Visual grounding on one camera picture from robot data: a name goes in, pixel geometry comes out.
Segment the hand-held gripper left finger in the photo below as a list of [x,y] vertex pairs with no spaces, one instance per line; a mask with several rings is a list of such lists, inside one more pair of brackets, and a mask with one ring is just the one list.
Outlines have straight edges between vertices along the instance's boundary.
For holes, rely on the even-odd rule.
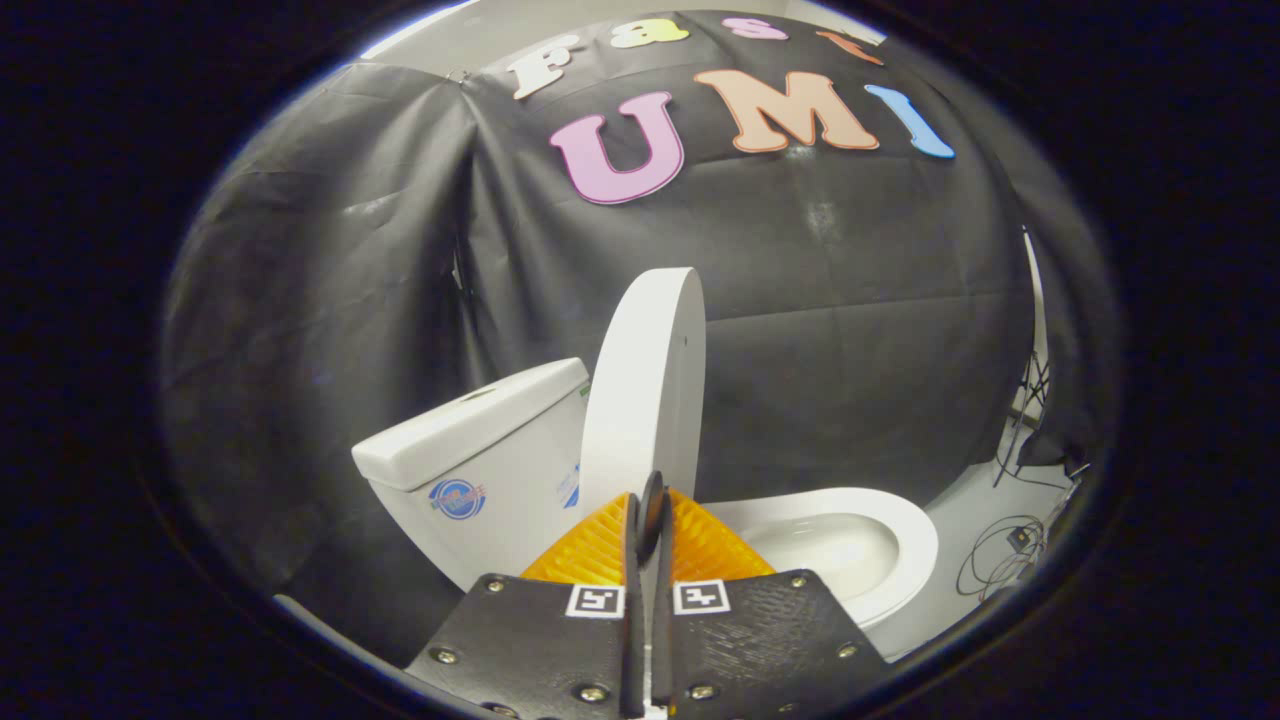
[[408,674],[506,719],[640,717],[639,505],[617,495],[526,573],[483,574]]

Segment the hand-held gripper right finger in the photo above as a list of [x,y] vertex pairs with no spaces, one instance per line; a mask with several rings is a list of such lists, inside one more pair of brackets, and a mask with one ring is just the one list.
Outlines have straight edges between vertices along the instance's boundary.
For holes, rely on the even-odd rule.
[[832,719],[872,706],[890,664],[810,569],[774,571],[667,489],[652,701],[668,719]]

